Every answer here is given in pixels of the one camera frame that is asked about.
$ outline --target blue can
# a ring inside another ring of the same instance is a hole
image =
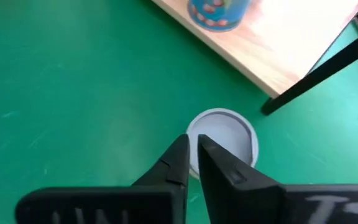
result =
[[[190,17],[213,31],[235,28],[246,13],[251,0],[189,0]]]

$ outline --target wooden shelf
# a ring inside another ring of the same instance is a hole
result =
[[[253,0],[240,25],[196,25],[188,0],[153,0],[271,97],[303,78],[358,12],[358,0]]]

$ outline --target black metal leg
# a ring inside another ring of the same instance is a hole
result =
[[[332,58],[309,73],[298,83],[275,99],[269,99],[263,106],[263,114],[269,115],[325,79],[334,75],[358,59],[358,39],[353,41]]]

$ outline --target can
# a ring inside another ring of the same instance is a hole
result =
[[[212,31],[235,28],[244,17],[251,0],[189,0],[190,17]]]

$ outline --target green tabletop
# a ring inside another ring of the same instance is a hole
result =
[[[0,0],[0,224],[41,187],[133,183],[217,107],[254,125],[274,179],[358,183],[358,62],[268,117],[267,98],[150,1]],[[192,178],[187,219],[208,223]]]

